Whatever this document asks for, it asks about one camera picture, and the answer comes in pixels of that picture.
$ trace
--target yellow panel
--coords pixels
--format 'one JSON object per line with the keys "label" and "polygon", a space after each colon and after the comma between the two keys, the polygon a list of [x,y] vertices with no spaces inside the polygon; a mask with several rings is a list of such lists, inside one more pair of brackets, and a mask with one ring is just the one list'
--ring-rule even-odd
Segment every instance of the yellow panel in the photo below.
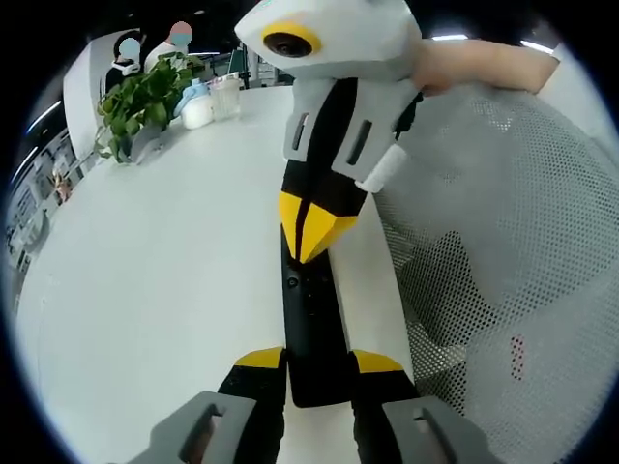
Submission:
{"label": "yellow panel", "polygon": [[371,372],[391,372],[394,370],[404,370],[402,366],[388,356],[370,353],[369,351],[352,350],[357,358],[359,372],[368,374]]}
{"label": "yellow panel", "polygon": [[288,242],[288,249],[293,258],[295,256],[295,244],[297,234],[297,216],[299,215],[299,207],[301,206],[301,198],[286,193],[280,192],[280,217],[281,225],[283,226],[283,235]]}
{"label": "yellow panel", "polygon": [[322,48],[322,43],[318,36],[316,36],[310,29],[301,24],[297,24],[295,22],[274,22],[273,24],[268,25],[262,30],[262,40],[270,34],[277,33],[286,33],[292,34],[293,36],[300,37],[308,41],[308,44],[311,45],[311,53],[317,53]]}
{"label": "yellow panel", "polygon": [[283,347],[278,346],[277,348],[269,348],[267,350],[252,351],[251,353],[247,353],[234,365],[277,369],[280,365],[281,350],[283,350]]}
{"label": "yellow panel", "polygon": [[302,263],[306,263],[327,249],[339,236],[355,224],[357,217],[337,217],[311,203],[303,224],[301,243]]}

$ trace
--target white mesh backrest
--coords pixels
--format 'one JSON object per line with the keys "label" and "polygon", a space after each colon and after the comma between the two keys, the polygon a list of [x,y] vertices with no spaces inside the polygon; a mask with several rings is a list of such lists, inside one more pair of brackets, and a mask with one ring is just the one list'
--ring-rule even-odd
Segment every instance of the white mesh backrest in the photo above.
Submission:
{"label": "white mesh backrest", "polygon": [[619,369],[619,154],[477,86],[422,102],[401,144],[376,202],[418,387],[506,462],[561,460]]}

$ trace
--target camera lens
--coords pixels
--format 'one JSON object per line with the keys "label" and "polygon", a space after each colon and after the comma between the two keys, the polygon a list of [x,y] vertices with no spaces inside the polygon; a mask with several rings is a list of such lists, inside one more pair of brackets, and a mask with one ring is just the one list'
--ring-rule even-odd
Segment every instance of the camera lens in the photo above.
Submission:
{"label": "camera lens", "polygon": [[303,58],[312,52],[308,41],[287,32],[269,34],[264,38],[264,44],[274,53],[286,58]]}

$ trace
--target potted plant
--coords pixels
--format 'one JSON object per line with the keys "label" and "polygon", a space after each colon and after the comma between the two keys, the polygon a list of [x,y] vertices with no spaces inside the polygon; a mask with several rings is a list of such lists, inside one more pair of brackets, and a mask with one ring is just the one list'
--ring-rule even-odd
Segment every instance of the potted plant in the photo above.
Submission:
{"label": "potted plant", "polygon": [[95,153],[130,162],[135,136],[142,129],[149,133],[164,131],[183,90],[203,69],[198,58],[171,52],[160,56],[150,72],[131,75],[112,87],[98,106],[103,125],[97,132]]}

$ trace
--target white table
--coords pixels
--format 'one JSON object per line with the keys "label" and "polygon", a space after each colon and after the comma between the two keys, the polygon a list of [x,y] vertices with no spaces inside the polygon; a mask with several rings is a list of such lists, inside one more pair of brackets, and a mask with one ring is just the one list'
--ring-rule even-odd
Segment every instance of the white table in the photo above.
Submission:
{"label": "white table", "polygon": [[[17,340],[33,391],[85,463],[126,462],[235,360],[284,343],[278,194],[290,88],[242,93],[240,121],[184,132],[143,165],[100,162],[26,277]],[[331,249],[350,346],[412,376],[371,198]],[[290,401],[279,462],[359,462],[349,405]]]}

